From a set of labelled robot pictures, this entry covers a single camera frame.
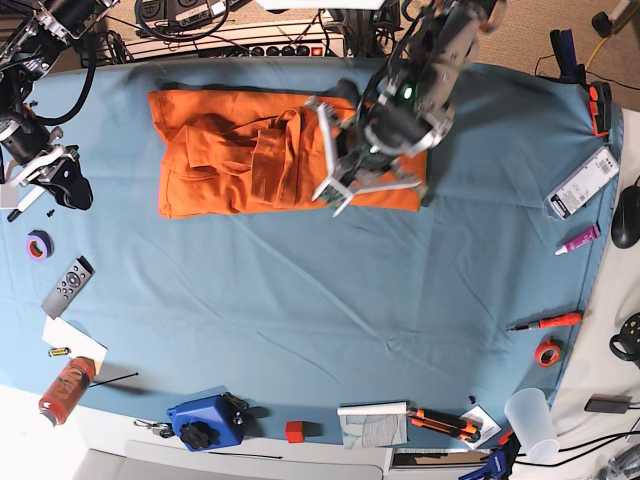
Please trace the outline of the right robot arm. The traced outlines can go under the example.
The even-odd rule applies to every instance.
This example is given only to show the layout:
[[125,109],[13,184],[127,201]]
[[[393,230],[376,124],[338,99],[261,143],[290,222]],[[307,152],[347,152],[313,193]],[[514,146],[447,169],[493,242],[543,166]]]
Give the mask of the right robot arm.
[[[10,222],[43,194],[62,207],[88,210],[93,202],[76,145],[63,146],[61,125],[82,109],[97,69],[90,29],[115,1],[35,1],[25,20],[1,46],[1,208]],[[79,98],[59,117],[42,117],[26,104],[33,84],[47,75],[61,53],[84,46],[88,71]]]

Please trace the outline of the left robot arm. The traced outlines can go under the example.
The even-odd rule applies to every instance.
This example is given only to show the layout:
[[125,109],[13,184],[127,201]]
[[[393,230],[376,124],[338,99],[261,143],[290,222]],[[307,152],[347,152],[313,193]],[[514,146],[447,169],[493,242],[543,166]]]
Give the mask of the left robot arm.
[[355,107],[348,119],[310,97],[306,105],[317,114],[327,168],[312,198],[340,214],[362,194],[425,195],[425,180],[401,160],[435,147],[451,130],[454,86],[474,60],[478,35],[498,28],[506,6],[504,1],[432,1],[422,7],[364,89],[346,79],[338,83]]

